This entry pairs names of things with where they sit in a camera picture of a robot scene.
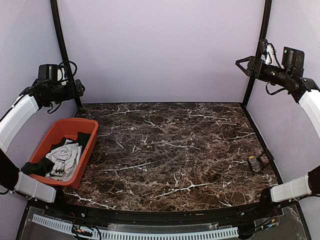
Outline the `white green Charlie Brown shirt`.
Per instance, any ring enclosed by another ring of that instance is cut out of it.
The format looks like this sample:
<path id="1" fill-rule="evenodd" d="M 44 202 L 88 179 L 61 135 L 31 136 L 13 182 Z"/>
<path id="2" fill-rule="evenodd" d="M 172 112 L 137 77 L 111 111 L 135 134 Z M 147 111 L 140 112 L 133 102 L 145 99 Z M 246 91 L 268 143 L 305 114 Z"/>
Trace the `white green Charlie Brown shirt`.
<path id="1" fill-rule="evenodd" d="M 38 163 L 27 162 L 21 168 L 22 173 L 59 182 L 71 180 L 90 137 L 89 133 L 83 132 L 77 133 L 76 140 L 63 137 L 61 142 L 51 146 L 50 152 Z"/>

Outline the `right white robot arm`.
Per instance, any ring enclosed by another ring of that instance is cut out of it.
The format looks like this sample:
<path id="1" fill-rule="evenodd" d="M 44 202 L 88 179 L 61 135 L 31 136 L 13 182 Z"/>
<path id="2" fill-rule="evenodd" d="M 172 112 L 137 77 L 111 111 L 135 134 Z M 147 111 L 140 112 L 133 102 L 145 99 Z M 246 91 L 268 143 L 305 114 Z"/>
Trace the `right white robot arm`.
<path id="1" fill-rule="evenodd" d="M 283 56 L 282 66 L 266 64 L 254 56 L 235 61 L 245 75 L 271 85 L 281 86 L 299 104 L 320 134 L 320 88 L 313 79 L 303 77 L 304 57 Z M 275 208 L 275 203 L 320 196 L 320 168 L 316 167 L 306 175 L 289 182 L 264 189 L 255 205 L 255 213 L 266 217 Z"/>

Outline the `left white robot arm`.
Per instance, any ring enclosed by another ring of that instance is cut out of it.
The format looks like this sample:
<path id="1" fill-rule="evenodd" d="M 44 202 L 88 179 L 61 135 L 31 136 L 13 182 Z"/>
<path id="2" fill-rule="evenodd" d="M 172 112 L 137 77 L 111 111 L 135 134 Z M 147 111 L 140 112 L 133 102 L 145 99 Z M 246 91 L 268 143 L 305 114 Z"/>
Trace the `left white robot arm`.
<path id="1" fill-rule="evenodd" d="M 37 79 L 33 86 L 25 88 L 0 119 L 0 185 L 6 189 L 1 192 L 17 192 L 43 202 L 51 203 L 51 210 L 60 218 L 67 218 L 70 206 L 62 199 L 56 198 L 56 189 L 46 185 L 23 172 L 7 156 L 9 147 L 26 124 L 42 107 L 50 103 L 58 104 L 84 95 L 85 87 L 79 79 L 48 80 Z"/>

